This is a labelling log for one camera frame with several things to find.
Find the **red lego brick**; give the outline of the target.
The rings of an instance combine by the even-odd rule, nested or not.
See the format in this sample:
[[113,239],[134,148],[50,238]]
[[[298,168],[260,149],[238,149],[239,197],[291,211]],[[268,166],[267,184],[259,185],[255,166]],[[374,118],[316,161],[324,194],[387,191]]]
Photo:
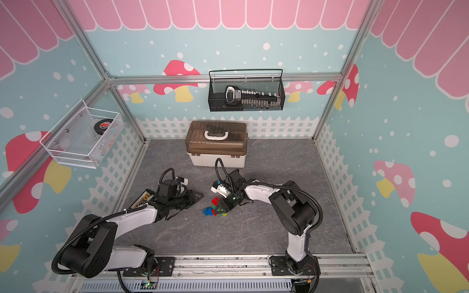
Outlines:
[[219,202],[219,198],[216,197],[216,198],[212,199],[211,202],[212,202],[212,209],[216,209],[216,206]]

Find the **blue square lego brick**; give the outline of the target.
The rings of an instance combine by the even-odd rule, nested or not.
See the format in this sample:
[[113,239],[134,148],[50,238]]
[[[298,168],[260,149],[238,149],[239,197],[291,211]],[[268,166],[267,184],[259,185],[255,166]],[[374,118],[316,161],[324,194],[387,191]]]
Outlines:
[[213,216],[214,213],[213,213],[213,209],[211,207],[207,207],[203,210],[203,213],[204,215],[206,216]]

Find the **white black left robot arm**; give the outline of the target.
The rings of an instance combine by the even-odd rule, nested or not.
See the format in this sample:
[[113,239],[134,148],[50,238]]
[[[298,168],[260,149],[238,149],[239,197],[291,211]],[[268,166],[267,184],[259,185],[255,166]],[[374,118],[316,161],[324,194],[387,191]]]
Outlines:
[[125,269],[146,277],[155,273],[161,266],[153,249],[137,244],[120,247],[114,242],[139,227],[169,220],[172,211],[189,209],[203,198],[202,193],[190,190],[188,179],[176,176],[173,168],[165,172],[171,178],[161,176],[157,189],[145,189],[129,208],[104,217],[84,216],[53,258],[51,270],[86,278]]

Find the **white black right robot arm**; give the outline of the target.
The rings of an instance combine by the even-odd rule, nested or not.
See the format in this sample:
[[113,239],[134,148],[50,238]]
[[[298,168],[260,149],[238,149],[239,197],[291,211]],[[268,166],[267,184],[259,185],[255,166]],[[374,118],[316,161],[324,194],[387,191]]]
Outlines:
[[319,202],[294,181],[271,184],[247,180],[238,169],[228,173],[220,158],[216,159],[214,166],[217,181],[211,190],[220,195],[214,213],[228,214],[235,207],[254,201],[270,204],[288,232],[285,253],[288,271],[300,275],[309,269],[318,276],[319,263],[309,251],[309,239],[310,233],[321,225],[324,218]]

